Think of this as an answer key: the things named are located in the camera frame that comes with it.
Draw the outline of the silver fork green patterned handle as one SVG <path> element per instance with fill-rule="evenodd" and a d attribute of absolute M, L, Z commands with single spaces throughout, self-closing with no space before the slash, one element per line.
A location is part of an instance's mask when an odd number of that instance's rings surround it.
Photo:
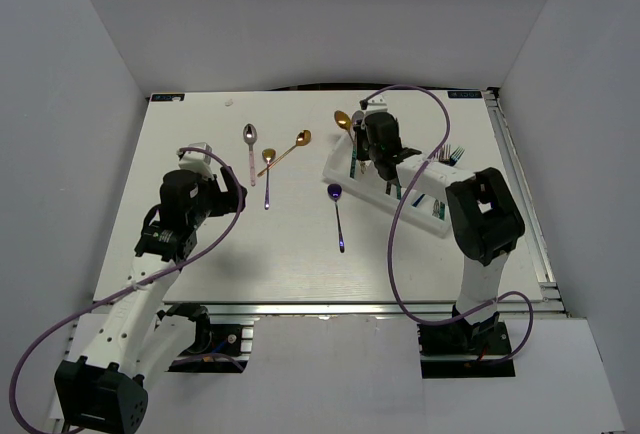
<path fill-rule="evenodd" d="M 437 152 L 437 155 L 434 157 L 440 163 L 448 164 L 450 159 L 451 146 L 449 144 L 444 144 Z"/>

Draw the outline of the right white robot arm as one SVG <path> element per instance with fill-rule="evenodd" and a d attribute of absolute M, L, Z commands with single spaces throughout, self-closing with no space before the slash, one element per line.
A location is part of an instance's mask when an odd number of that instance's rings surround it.
<path fill-rule="evenodd" d="M 460 293 L 453 306 L 453 344 L 472 353 L 497 324 L 496 301 L 509 254 L 525 224 L 500 170 L 471 172 L 405 147 L 399 122 L 386 111 L 354 125 L 357 157 L 373 163 L 379 176 L 406 192 L 417 190 L 444 203 L 455 242 L 464 255 Z"/>

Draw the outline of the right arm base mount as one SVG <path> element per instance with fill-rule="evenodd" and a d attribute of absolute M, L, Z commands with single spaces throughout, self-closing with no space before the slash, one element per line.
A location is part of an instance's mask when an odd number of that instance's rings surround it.
<path fill-rule="evenodd" d="M 418 325 L 420 365 L 423 379 L 514 378 L 514 362 L 495 361 L 511 354 L 506 324 L 468 341 L 459 324 Z"/>

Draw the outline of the white three-compartment tray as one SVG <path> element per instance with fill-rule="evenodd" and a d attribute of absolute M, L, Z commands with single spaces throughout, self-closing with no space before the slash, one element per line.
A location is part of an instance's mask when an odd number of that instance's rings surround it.
<path fill-rule="evenodd" d="M 338 138 L 325 163 L 323 177 L 329 183 L 340 184 L 347 193 L 394 214 L 399 204 L 396 194 L 385 193 L 386 182 L 372 164 L 369 164 L 364 174 L 360 172 L 359 166 L 356 166 L 356 177 L 350 177 L 352 147 L 347 134 Z M 472 179 L 475 175 L 464 169 L 440 163 L 431 166 L 430 163 L 409 189 L 400 219 L 444 238 L 451 229 L 451 222 L 434 217 L 427 207 L 427 201 L 438 200 L 447 204 L 446 188 L 453 183 Z"/>

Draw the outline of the ornate gold spoon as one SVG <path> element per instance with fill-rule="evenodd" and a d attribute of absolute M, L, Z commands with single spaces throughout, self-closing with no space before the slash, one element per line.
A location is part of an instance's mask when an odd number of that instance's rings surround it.
<path fill-rule="evenodd" d="M 352 133 L 351 118 L 343 111 L 336 110 L 334 112 L 334 121 L 336 125 L 348 134 L 349 139 L 353 145 L 356 145 L 356 141 Z"/>

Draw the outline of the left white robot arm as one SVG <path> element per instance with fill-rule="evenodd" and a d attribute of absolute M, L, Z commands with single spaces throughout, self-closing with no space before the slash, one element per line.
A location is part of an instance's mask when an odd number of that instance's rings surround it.
<path fill-rule="evenodd" d="M 164 175 L 160 202 L 147 213 L 134 248 L 129 293 L 113 302 L 96 336 L 76 361 L 63 361 L 54 383 L 64 419 L 103 433 L 134 433 L 146 414 L 157 377 L 181 354 L 200 355 L 213 331 L 203 306 L 161 308 L 180 263 L 209 217 L 237 211 L 246 198 L 231 168 L 213 174 L 204 164 Z"/>

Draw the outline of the dark blue purple spoon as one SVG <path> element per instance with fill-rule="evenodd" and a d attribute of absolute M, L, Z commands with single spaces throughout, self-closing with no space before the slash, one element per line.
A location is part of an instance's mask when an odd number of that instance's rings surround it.
<path fill-rule="evenodd" d="M 338 232 L 339 251 L 341 253 L 344 253 L 345 252 L 345 242 L 344 242 L 344 236 L 343 236 L 340 213 L 339 213 L 339 206 L 338 206 L 338 201 L 339 201 L 339 199 L 341 198 L 341 195 L 342 195 L 342 187 L 337 183 L 331 183 L 331 184 L 329 184 L 327 186 L 327 193 L 328 193 L 329 197 L 331 198 L 331 200 L 334 203 L 335 214 L 336 214 L 336 223 L 337 223 L 337 232 Z"/>

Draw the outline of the blue label sticker left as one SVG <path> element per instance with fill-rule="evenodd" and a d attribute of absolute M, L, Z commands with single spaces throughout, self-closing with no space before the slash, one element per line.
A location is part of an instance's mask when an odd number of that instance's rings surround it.
<path fill-rule="evenodd" d="M 184 93 L 156 93 L 150 97 L 151 102 L 182 102 Z"/>

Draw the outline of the aluminium rail right side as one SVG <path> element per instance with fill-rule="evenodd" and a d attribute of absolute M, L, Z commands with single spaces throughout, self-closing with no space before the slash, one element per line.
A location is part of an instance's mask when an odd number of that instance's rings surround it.
<path fill-rule="evenodd" d="M 546 242 L 536 216 L 529 186 L 501 109 L 499 89 L 488 88 L 483 90 L 482 94 L 506 169 L 506 177 L 525 222 L 524 239 L 542 296 L 540 301 L 534 302 L 536 313 L 538 316 L 568 316 L 551 267 Z"/>

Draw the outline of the gold bowl purple handle spoon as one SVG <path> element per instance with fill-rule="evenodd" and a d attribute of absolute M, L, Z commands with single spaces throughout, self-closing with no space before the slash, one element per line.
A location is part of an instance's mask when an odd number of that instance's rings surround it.
<path fill-rule="evenodd" d="M 262 151 L 262 158 L 266 164 L 264 174 L 266 176 L 265 181 L 265 196 L 264 196 L 264 209 L 269 210 L 271 206 L 270 202 L 270 169 L 272 162 L 276 158 L 276 151 L 273 148 L 266 148 Z"/>

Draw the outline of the silver spoon green patterned handle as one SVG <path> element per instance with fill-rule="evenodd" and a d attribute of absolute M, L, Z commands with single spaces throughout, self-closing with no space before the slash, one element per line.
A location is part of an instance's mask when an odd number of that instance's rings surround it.
<path fill-rule="evenodd" d="M 349 136 L 353 144 L 351 164 L 350 164 L 350 177 L 352 179 L 356 177 L 356 166 L 359 166 L 360 172 L 362 174 L 364 174 L 366 171 L 366 163 L 357 158 L 358 145 L 356 141 L 356 128 L 358 127 L 359 123 L 363 120 L 363 118 L 364 118 L 364 113 L 360 110 L 357 110 L 354 112 L 354 114 L 351 116 L 351 119 L 350 119 L 351 125 L 349 128 Z"/>

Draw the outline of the blue label sticker right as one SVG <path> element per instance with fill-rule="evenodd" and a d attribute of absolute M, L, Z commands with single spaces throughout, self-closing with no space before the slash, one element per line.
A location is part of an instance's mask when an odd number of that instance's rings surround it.
<path fill-rule="evenodd" d="M 479 90 L 448 90 L 450 99 L 482 99 L 483 94 Z"/>

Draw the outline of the blue metallic fork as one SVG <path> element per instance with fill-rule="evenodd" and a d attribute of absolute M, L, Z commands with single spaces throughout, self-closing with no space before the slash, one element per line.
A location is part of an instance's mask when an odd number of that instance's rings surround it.
<path fill-rule="evenodd" d="M 465 149 L 462 146 L 458 146 L 455 149 L 451 147 L 449 163 L 444 165 L 448 165 L 450 167 L 455 166 L 460 161 L 461 157 L 464 155 L 464 152 L 465 152 Z M 431 159 L 431 163 L 430 163 L 431 166 L 435 165 L 436 163 L 440 163 L 437 160 L 435 160 L 434 157 Z"/>

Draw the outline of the blue label sticker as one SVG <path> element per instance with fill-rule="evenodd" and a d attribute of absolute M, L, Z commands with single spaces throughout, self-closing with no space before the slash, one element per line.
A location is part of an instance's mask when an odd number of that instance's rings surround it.
<path fill-rule="evenodd" d="M 483 94 L 479 90 L 448 90 L 450 99 L 482 99 Z"/>
<path fill-rule="evenodd" d="M 156 93 L 150 97 L 151 102 L 182 102 L 184 93 Z"/>

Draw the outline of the silver spoon pink handle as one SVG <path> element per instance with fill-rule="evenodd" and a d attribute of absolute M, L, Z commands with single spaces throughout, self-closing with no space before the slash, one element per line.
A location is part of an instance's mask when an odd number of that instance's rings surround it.
<path fill-rule="evenodd" d="M 257 141 L 257 131 L 253 124 L 248 123 L 244 126 L 243 139 L 248 146 L 250 184 L 254 187 L 256 185 L 254 145 Z"/>

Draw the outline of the long gold spoon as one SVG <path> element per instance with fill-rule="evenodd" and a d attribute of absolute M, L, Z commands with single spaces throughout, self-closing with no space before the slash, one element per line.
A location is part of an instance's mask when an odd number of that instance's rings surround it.
<path fill-rule="evenodd" d="M 258 177 L 263 176 L 270 168 L 274 167 L 278 162 L 280 162 L 282 159 L 284 159 L 294 149 L 296 149 L 297 147 L 303 147 L 303 146 L 308 145 L 311 142 L 311 140 L 312 140 L 312 134 L 311 134 L 310 130 L 303 130 L 303 131 L 299 132 L 297 137 L 296 137 L 295 144 L 292 147 L 290 147 L 289 149 L 287 149 L 279 157 L 277 157 L 276 159 L 272 160 L 270 162 L 269 166 L 265 167 L 262 171 L 260 171 L 257 174 L 257 176 Z"/>

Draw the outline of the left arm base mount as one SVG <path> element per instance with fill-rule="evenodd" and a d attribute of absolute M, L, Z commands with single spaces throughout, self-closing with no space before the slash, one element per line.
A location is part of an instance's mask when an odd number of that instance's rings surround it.
<path fill-rule="evenodd" d="M 172 353 L 162 362 L 171 373 L 242 373 L 248 351 L 242 347 L 246 326 L 214 323 L 206 307 L 193 303 L 175 304 L 156 314 L 149 353 Z"/>

